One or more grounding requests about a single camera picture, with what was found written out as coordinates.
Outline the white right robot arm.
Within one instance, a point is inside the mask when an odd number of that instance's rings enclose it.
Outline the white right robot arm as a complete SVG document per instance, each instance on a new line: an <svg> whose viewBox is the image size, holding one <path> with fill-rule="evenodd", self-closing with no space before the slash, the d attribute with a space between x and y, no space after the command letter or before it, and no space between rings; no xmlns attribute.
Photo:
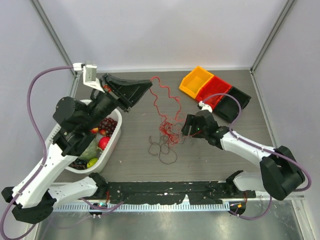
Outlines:
<svg viewBox="0 0 320 240"><path fill-rule="evenodd" d="M226 193L233 198L244 191L267 192L276 200L284 200L298 190L305 175L292 152L285 146L263 146L245 138L227 126L220 126L209 110L188 114L181 133L205 139L211 146L236 154L259 168L257 172L239 170L228 179Z"/></svg>

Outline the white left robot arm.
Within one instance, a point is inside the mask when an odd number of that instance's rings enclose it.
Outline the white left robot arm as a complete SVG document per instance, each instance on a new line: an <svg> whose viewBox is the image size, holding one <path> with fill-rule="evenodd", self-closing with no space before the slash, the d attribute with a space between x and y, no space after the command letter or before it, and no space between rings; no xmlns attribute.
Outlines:
<svg viewBox="0 0 320 240"><path fill-rule="evenodd" d="M17 221L37 224L61 205L86 197L100 200L106 195L108 184L96 172L59 189L51 184L95 140L92 129L116 108L128 112L153 83L149 79L124 80L108 73L97 83L99 92L91 95L89 103L69 96L59 100L53 119L60 129L44 147L44 158L19 185L2 190L4 200L14 204L11 212Z"/></svg>

